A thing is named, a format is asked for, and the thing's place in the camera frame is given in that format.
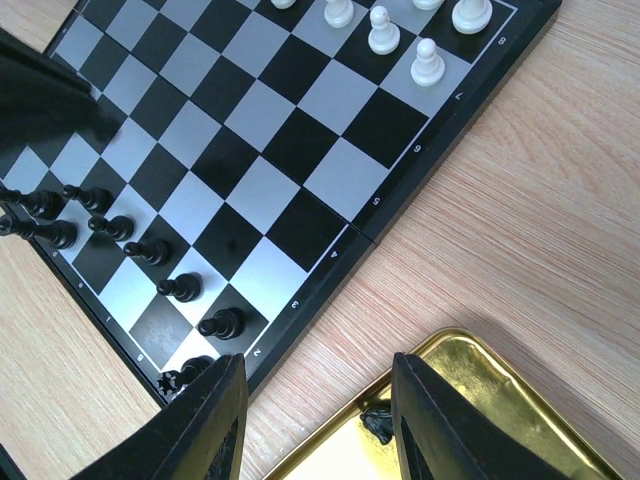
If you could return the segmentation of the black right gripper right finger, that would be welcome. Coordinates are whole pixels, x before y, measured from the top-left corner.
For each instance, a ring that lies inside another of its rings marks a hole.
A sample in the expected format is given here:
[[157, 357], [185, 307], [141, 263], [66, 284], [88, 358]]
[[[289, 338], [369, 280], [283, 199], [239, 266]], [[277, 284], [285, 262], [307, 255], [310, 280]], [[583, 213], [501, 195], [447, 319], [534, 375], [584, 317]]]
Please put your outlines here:
[[403, 479], [564, 479], [413, 354], [396, 353], [391, 410]]

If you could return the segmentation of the black chess piece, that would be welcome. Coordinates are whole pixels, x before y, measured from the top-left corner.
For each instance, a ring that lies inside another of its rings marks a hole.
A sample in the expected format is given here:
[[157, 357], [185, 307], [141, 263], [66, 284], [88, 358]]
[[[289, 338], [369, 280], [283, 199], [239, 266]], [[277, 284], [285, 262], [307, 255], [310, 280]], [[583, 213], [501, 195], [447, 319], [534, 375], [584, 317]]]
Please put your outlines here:
[[69, 200], [78, 201], [87, 211], [104, 214], [112, 202], [111, 193], [100, 187], [82, 189], [73, 185], [65, 185], [62, 195]]
[[108, 235], [115, 241], [125, 241], [133, 235], [135, 224], [131, 218], [123, 215], [115, 216], [111, 220], [94, 216], [89, 219], [88, 227], [96, 233]]
[[149, 243], [127, 242], [123, 251], [127, 256], [141, 258], [152, 266], [165, 264], [171, 258], [171, 245], [161, 239]]
[[71, 247], [77, 238], [77, 227], [66, 220], [56, 220], [50, 224], [37, 224], [33, 220], [19, 220], [4, 215], [1, 217], [1, 235], [18, 235], [25, 240], [41, 239], [57, 249]]
[[183, 273], [174, 279], [165, 279], [158, 283], [157, 293], [165, 297], [173, 297], [176, 301], [186, 303], [195, 300], [202, 291], [202, 281], [195, 273]]

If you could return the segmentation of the black chess pawn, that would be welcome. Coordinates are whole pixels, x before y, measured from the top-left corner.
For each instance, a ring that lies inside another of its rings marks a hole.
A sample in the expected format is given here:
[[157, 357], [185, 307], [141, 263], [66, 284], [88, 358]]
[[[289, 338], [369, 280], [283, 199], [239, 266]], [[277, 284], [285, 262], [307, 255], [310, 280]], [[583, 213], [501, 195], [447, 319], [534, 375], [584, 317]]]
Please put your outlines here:
[[178, 394], [213, 363], [214, 359], [206, 355], [190, 358], [180, 370], [160, 373], [156, 380], [157, 388], [165, 396]]
[[39, 189], [28, 194], [1, 187], [1, 201], [22, 206], [33, 218], [55, 220], [64, 208], [63, 197], [53, 191]]
[[213, 316], [201, 320], [197, 331], [204, 337], [230, 340], [240, 336], [245, 328], [244, 312], [236, 307], [218, 310]]

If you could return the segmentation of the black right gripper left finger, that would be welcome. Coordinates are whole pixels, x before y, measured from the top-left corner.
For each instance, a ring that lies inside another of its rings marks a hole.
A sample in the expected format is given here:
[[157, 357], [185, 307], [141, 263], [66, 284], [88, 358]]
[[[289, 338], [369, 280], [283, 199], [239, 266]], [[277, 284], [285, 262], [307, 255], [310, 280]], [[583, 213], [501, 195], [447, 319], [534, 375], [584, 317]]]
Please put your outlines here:
[[134, 435], [77, 479], [237, 479], [248, 386], [243, 354], [214, 360]]

